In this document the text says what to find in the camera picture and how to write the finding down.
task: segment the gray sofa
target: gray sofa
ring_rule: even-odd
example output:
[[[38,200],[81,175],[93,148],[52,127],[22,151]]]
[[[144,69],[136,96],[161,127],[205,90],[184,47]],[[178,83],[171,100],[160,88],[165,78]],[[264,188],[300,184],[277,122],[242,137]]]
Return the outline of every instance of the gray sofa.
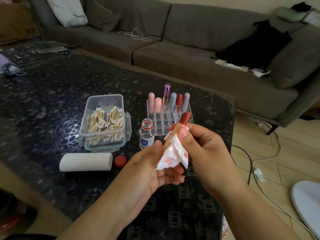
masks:
[[[46,0],[29,0],[46,40],[82,44],[83,49],[236,97],[239,112],[286,127],[320,97],[320,28],[275,16],[222,7],[157,0],[96,0],[121,16],[111,32],[59,24]],[[86,11],[86,1],[81,0]],[[214,64],[216,51],[250,36],[254,22],[269,19],[293,40],[258,78]],[[150,38],[134,40],[119,31]]]

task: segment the glossy patterned tabletop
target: glossy patterned tabletop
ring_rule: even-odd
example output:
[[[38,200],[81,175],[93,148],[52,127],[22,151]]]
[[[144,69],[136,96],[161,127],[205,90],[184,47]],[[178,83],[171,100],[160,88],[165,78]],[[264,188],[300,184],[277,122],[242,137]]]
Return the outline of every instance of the glossy patterned tabletop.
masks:
[[[194,122],[218,133],[231,150],[235,99],[220,93],[120,68],[69,52],[38,54],[35,44],[0,50],[24,68],[25,76],[0,75],[0,160],[71,219],[81,215],[110,185],[120,169],[59,171],[65,153],[86,153],[78,135],[89,96],[120,93],[131,114],[132,136],[114,152],[130,159],[139,148],[149,92],[190,93]],[[120,239],[211,239],[221,237],[222,211],[202,188],[190,165],[185,183],[165,185],[147,202]]]

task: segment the forearm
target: forearm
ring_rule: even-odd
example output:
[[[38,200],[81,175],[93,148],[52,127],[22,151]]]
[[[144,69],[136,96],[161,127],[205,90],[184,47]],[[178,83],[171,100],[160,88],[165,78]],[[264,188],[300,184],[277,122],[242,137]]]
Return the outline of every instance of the forearm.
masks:
[[[244,182],[216,198],[237,240],[299,239]]]
[[[117,239],[125,226],[114,201],[106,190],[57,240]]]

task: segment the sofa leg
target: sofa leg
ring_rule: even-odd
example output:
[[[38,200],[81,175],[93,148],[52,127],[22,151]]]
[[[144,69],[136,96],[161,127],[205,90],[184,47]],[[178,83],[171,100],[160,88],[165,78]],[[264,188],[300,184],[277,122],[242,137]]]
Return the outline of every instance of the sofa leg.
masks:
[[[278,125],[274,125],[274,124],[271,124],[271,126],[272,126],[271,129],[266,133],[266,135],[270,135],[271,133],[274,132],[276,128],[279,127]]]

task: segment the hand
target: hand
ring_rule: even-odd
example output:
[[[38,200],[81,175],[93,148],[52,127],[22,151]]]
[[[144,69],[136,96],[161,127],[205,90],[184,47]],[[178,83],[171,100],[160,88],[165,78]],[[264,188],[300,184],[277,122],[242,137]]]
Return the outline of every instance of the hand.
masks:
[[[140,213],[151,195],[164,184],[184,182],[181,165],[156,170],[163,155],[161,141],[136,153],[107,188],[106,193],[115,199],[115,207],[123,214],[123,228]]]
[[[192,165],[202,186],[213,197],[243,182],[222,138],[196,124],[177,132],[178,138],[192,159]]]

